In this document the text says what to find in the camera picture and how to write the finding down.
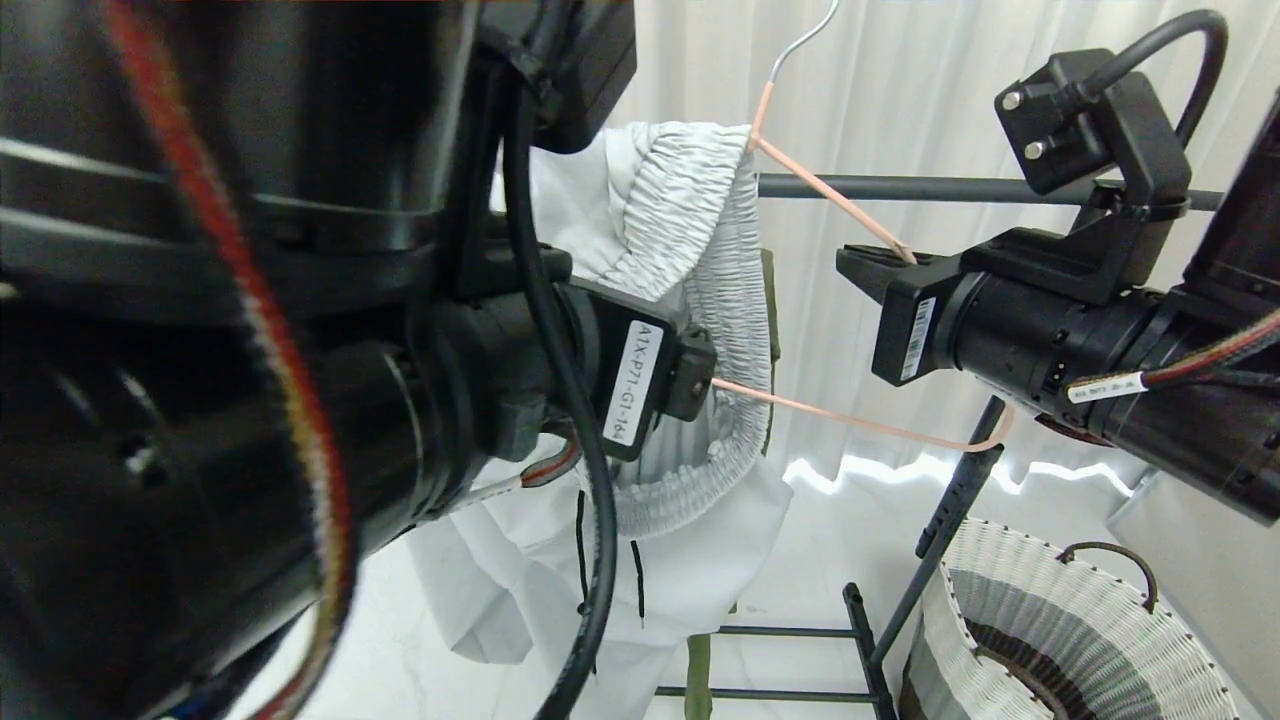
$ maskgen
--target metal hook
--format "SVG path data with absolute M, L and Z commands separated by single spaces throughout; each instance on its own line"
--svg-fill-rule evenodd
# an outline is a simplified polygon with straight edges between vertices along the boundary
M 792 42 L 791 45 L 788 45 L 787 49 L 783 50 L 781 55 L 778 55 L 778 59 L 773 63 L 773 72 L 769 73 L 769 82 L 771 83 L 772 82 L 777 82 L 777 79 L 778 79 L 778 72 L 782 70 L 782 63 L 785 63 L 787 60 L 787 56 L 791 55 L 792 53 L 795 53 L 805 42 L 809 42 L 810 40 L 813 40 L 813 37 L 815 35 L 818 35 L 819 32 L 822 32 L 822 29 L 824 27 L 827 27 L 827 23 L 831 22 L 831 18 L 836 17 L 836 10 L 838 10 L 838 9 L 840 9 L 840 0 L 831 0 L 831 8 L 827 9 L 827 17 L 822 18 L 820 23 L 818 23 L 809 32 L 801 35 L 800 40 L 796 40 L 795 42 Z

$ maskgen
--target white curtain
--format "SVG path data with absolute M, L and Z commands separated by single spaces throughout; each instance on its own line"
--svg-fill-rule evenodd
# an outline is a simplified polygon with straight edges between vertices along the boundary
M 612 118 L 749 122 L 778 53 L 828 0 L 636 3 L 640 69 Z M 1020 177 L 992 110 L 995 95 L 1051 53 L 1120 50 L 1187 10 L 1230 22 L 1226 69 L 1188 155 L 1194 187 L 1225 190 L 1280 87 L 1276 0 L 845 0 L 832 23 L 787 61 L 764 135 L 818 173 Z M 1187 37 L 1143 65 L 1171 117 L 1194 82 L 1203 42 Z M 762 172 L 781 172 L 760 155 Z M 1014 225 L 1065 231 L 1073 209 L 865 202 L 914 249 L 954 254 Z M 1178 282 L 1207 215 L 1180 222 L 1152 278 Z M 983 384 L 940 372 L 895 389 L 870 374 L 879 307 L 835 270 L 836 249 L 877 241 L 824 201 L 762 200 L 762 242 L 777 256 L 788 397 L 954 439 L 966 438 Z M 1114 450 L 1061 438 L 1020 415 L 997 479 L 1028 471 L 1103 473 L 1132 487 L 1146 471 Z M 946 466 L 955 454 L 778 410 L 771 456 L 812 478 Z

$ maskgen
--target laundry basket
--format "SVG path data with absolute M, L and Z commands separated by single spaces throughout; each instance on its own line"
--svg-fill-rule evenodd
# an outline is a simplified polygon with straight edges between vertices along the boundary
M 1121 552 L 1146 593 L 1089 562 Z M 1233 720 L 1203 646 L 1156 598 L 1151 570 L 1110 543 L 1059 550 L 968 519 L 920 598 L 902 673 L 904 720 Z

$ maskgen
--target cable label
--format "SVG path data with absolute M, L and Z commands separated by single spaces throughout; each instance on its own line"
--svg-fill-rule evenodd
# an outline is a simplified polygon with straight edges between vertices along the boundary
M 902 360 L 902 377 L 906 382 L 920 372 L 920 359 L 924 357 L 924 341 L 929 337 L 929 323 L 933 322 L 933 305 L 937 297 L 928 297 L 915 306 L 915 319 L 911 320 L 911 338 L 906 343 L 906 359 Z
M 627 342 L 622 347 L 622 363 L 618 377 L 613 382 L 613 400 L 609 413 L 604 416 L 604 437 L 618 445 L 630 447 L 640 430 L 640 416 L 649 397 L 653 370 L 658 365 L 658 351 L 662 350 L 662 328 L 631 322 Z
M 1142 373 L 1128 373 L 1069 387 L 1066 388 L 1066 398 L 1079 405 L 1080 402 L 1093 402 L 1094 400 L 1139 392 L 1147 392 L 1147 386 L 1142 384 Z

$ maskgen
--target basket handle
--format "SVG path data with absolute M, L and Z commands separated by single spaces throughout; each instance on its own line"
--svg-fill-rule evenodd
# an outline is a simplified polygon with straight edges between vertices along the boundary
M 1147 610 L 1147 612 L 1152 615 L 1156 614 L 1156 575 L 1151 571 L 1151 565 L 1147 565 L 1147 561 L 1138 556 L 1137 552 L 1129 550 L 1128 547 L 1110 542 L 1078 542 L 1075 544 L 1066 546 L 1066 550 L 1057 556 L 1059 562 L 1065 565 L 1075 560 L 1075 551 L 1078 550 L 1110 550 L 1111 552 L 1119 552 L 1129 560 L 1133 560 L 1138 565 L 1138 569 L 1142 570 L 1142 574 L 1147 578 L 1147 600 L 1142 602 L 1142 606 Z

